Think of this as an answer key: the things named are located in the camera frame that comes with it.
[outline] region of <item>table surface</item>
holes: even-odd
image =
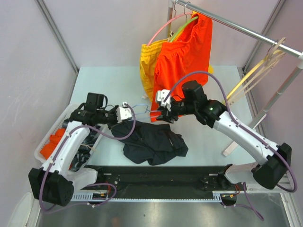
[[[240,80],[236,66],[214,66],[214,75],[221,82],[228,93]],[[222,101],[223,96],[216,82],[209,78],[203,87],[210,99]],[[121,105],[127,102],[131,106],[148,104],[142,99],[144,90],[140,80],[138,67],[81,67],[76,85],[71,97],[71,104],[80,104],[86,101],[88,92],[104,94],[108,97],[108,104]],[[136,113],[144,111],[146,107],[139,106]],[[233,113],[245,124],[252,120],[247,99],[244,97],[232,105]],[[138,115],[142,122],[150,122],[148,114]],[[241,147],[237,147],[228,157],[221,153],[232,142],[224,134],[201,125],[195,116],[181,117],[171,124],[171,130],[181,134],[188,146],[186,157],[176,157],[162,166],[224,166],[230,163],[245,164],[254,162],[254,159]],[[147,162],[135,164],[123,155],[124,144],[102,137],[92,154],[89,164],[96,166],[148,166]]]

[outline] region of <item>orange shirt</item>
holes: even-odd
[[[159,54],[154,74],[153,101],[151,110],[157,110],[159,105],[155,103],[155,96],[158,90],[170,90],[176,82],[186,74],[203,70],[208,71],[210,50],[212,45],[213,22],[210,18],[198,13],[198,16],[186,26],[179,38],[174,42],[164,42]],[[207,83],[208,75],[194,74],[186,78],[182,83],[196,80],[202,86]],[[176,87],[171,96],[178,95],[184,98],[182,84]],[[151,113],[150,116],[157,116],[159,113]]]

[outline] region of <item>hanging rod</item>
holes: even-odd
[[[264,43],[269,44],[271,46],[273,46],[274,44],[277,44],[277,40],[272,40],[272,39],[268,38],[267,36],[264,36],[264,35],[262,35],[262,34],[260,34],[258,32],[254,32],[254,31],[252,31],[252,30],[250,30],[250,29],[248,29],[246,27],[242,27],[242,26],[240,26],[240,25],[238,25],[236,23],[233,23],[233,22],[231,22],[231,21],[229,21],[227,19],[224,19],[224,18],[222,18],[220,16],[217,16],[217,15],[215,15],[213,13],[210,13],[210,12],[204,10],[204,9],[201,9],[201,8],[195,6],[194,4],[191,4],[190,2],[186,2],[186,1],[183,1],[183,0],[177,0],[176,3],[179,4],[179,5],[181,5],[181,6],[185,6],[186,5],[186,8],[189,9],[189,10],[201,13],[201,14],[203,14],[203,15],[211,18],[214,21],[217,21],[217,22],[219,22],[219,23],[221,23],[223,25],[226,25],[226,26],[228,26],[230,28],[233,28],[233,29],[235,29],[235,30],[237,30],[239,32],[242,32],[242,33],[244,33],[244,34],[246,34],[246,35],[248,35],[250,37],[253,37],[253,38],[257,39],[257,40],[260,40],[261,42],[264,42]],[[303,54],[302,52],[297,51],[297,50],[295,50],[293,48],[290,48],[288,46],[285,46],[283,44],[279,45],[278,49],[284,51],[285,53],[293,55],[293,56],[295,56],[297,58],[300,55]]]

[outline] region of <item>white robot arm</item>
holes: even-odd
[[[290,164],[291,147],[285,143],[279,146],[262,137],[232,114],[237,121],[235,122],[226,106],[217,100],[208,100],[202,86],[195,80],[184,83],[182,90],[185,98],[180,101],[172,97],[166,99],[169,90],[157,92],[156,100],[161,110],[161,115],[157,119],[173,123],[180,115],[194,114],[200,123],[227,135],[256,160],[250,164],[228,165],[224,172],[224,177],[228,182],[234,184],[256,181],[265,188],[273,189],[286,173],[287,168],[268,148],[269,146],[273,148]]]
[[[105,107],[102,107],[104,97],[106,98],[104,95],[89,93],[86,103],[81,104],[71,114],[65,134],[51,156],[40,169],[32,168],[28,177],[36,199],[39,198],[45,174],[47,178],[43,188],[43,200],[61,206],[69,203],[74,191],[96,182],[98,173],[94,169],[81,168],[77,172],[69,171],[72,159],[83,140],[89,135],[90,129],[80,127],[74,133],[71,131],[81,125],[115,125],[132,118],[131,110],[126,107],[127,103],[123,103],[122,107],[116,105],[111,110],[105,110]]]

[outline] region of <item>gray wall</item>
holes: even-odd
[[[286,45],[297,50],[303,50],[302,9],[302,0],[287,1],[268,35],[275,39],[286,37]],[[268,49],[268,45],[262,46],[252,66],[266,55]],[[253,89],[253,96],[259,110],[281,86],[297,64],[298,60],[295,57],[286,55],[268,76]],[[302,85],[303,73],[297,77],[274,104],[263,123],[267,136],[271,140],[279,144],[286,142],[293,148],[291,166],[298,180],[298,192],[296,193],[298,204],[303,204]]]
[[[168,0],[45,0],[78,66],[137,66],[141,45],[165,24]],[[277,0],[191,0],[261,32]],[[177,15],[183,13],[177,5]],[[185,17],[173,21],[174,32]],[[156,40],[165,37],[165,29]],[[255,40],[214,22],[211,64],[243,66]]]
[[[0,226],[30,192],[34,150],[65,109],[75,75],[34,0],[0,2]]]

